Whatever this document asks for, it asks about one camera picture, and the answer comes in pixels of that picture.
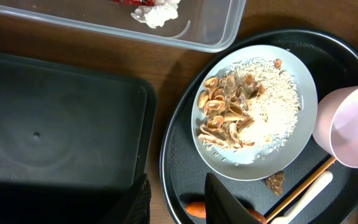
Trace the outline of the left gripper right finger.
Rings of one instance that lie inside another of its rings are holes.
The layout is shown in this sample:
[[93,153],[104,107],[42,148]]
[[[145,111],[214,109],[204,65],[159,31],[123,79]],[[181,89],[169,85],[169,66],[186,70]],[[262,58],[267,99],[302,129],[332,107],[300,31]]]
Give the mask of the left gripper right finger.
[[213,174],[204,183],[207,224],[261,224]]

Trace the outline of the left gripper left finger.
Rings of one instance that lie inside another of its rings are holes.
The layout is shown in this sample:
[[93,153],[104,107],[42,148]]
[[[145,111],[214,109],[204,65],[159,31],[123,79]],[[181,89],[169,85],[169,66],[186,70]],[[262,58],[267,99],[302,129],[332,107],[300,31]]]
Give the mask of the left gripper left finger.
[[147,174],[142,174],[96,223],[149,224],[151,198],[150,182]]

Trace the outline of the pink bowl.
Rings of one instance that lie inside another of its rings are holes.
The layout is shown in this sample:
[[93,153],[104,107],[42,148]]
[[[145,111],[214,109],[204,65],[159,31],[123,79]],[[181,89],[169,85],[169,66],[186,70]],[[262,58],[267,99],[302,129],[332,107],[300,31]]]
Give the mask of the pink bowl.
[[341,164],[358,168],[358,86],[334,90],[319,102],[313,138]]

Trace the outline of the white tissue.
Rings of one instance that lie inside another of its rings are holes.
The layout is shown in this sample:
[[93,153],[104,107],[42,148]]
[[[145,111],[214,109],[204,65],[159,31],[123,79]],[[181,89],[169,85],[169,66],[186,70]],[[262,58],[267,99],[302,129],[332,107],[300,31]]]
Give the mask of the white tissue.
[[153,6],[139,6],[131,16],[152,29],[163,27],[166,21],[178,17],[179,2],[180,0],[156,0]]

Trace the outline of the red snack wrapper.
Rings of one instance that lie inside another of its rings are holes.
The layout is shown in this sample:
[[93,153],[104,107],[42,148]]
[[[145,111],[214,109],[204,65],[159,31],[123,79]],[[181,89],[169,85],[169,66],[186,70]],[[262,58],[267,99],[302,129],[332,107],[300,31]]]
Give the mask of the red snack wrapper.
[[130,4],[136,6],[154,6],[155,0],[110,0],[119,4]]

